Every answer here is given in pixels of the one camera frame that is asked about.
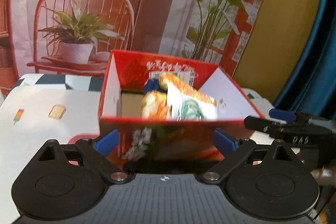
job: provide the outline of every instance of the black and white checkered pattern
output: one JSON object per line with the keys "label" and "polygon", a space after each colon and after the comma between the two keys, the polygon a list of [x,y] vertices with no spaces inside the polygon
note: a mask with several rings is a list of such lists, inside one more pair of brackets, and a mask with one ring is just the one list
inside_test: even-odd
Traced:
{"label": "black and white checkered pattern", "polygon": [[17,86],[33,85],[37,88],[58,90],[85,90],[101,92],[102,77],[80,75],[50,75],[29,73],[23,75],[15,84]]}

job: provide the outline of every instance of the metal screw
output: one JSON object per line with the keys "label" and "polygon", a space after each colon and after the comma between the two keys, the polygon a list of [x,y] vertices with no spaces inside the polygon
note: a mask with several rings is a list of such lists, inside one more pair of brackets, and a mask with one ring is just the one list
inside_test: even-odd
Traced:
{"label": "metal screw", "polygon": [[218,180],[219,174],[215,172],[208,172],[203,175],[203,178],[205,178],[206,180],[211,180],[211,181]]}
{"label": "metal screw", "polygon": [[127,174],[123,172],[115,172],[111,175],[111,179],[116,181],[123,181],[127,178]]}

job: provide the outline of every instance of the yellow wall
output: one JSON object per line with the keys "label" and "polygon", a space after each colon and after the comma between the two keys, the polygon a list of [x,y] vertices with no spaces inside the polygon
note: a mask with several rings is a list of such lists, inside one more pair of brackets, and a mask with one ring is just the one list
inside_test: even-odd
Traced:
{"label": "yellow wall", "polygon": [[304,48],[319,0],[264,0],[234,79],[275,100]]}

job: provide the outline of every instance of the white flower pot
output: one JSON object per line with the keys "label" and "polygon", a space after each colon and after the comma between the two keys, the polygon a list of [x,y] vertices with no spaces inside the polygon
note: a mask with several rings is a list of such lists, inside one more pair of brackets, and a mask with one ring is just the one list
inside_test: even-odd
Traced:
{"label": "white flower pot", "polygon": [[69,44],[59,43],[58,52],[66,62],[86,64],[89,60],[92,44]]}

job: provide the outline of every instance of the chair backrest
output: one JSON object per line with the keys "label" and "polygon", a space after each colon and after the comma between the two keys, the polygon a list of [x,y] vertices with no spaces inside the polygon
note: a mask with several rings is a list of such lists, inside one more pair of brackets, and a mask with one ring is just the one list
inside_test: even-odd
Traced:
{"label": "chair backrest", "polygon": [[[131,41],[134,27],[134,11],[129,0],[73,0],[81,11],[92,12],[103,17],[106,23],[115,27],[115,32],[125,38],[110,39],[109,45],[99,43],[97,51],[111,51],[113,49],[127,49]],[[45,32],[38,30],[57,25],[54,19],[55,11],[70,11],[71,0],[39,0],[34,17],[34,61],[43,56],[54,56],[58,51],[58,42],[49,43],[53,37],[46,37]]]}

